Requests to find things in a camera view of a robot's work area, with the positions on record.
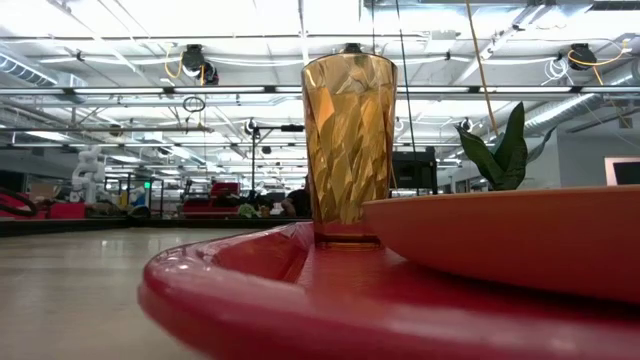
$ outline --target red equipment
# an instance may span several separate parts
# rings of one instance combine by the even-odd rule
[[[239,196],[240,184],[215,183],[211,187],[208,198],[187,198],[182,205],[184,217],[187,219],[216,219],[237,215],[239,206],[219,206],[218,198],[222,195]]]
[[[640,358],[636,307],[316,248],[311,223],[165,251],[138,299],[223,360]]]

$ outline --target white robot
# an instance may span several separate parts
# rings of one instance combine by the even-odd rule
[[[96,202],[97,184],[104,181],[104,164],[98,162],[100,150],[99,146],[93,145],[78,154],[80,162],[71,176],[71,202],[83,202],[83,199],[85,204]]]

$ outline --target green plant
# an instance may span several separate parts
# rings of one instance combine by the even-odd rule
[[[530,153],[524,141],[524,106],[519,103],[509,115],[507,128],[496,138],[496,144],[489,149],[484,141],[457,125],[462,149],[473,161],[480,175],[489,181],[493,190],[515,190],[526,174],[527,163],[537,159],[549,141],[555,128],[549,130],[543,141]]]

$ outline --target person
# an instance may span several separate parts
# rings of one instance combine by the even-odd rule
[[[289,217],[311,217],[311,193],[309,175],[304,178],[304,189],[294,190],[282,200],[283,215]]]

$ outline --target orange bowl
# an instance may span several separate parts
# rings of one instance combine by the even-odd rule
[[[640,303],[640,186],[365,203],[391,250],[449,273]]]

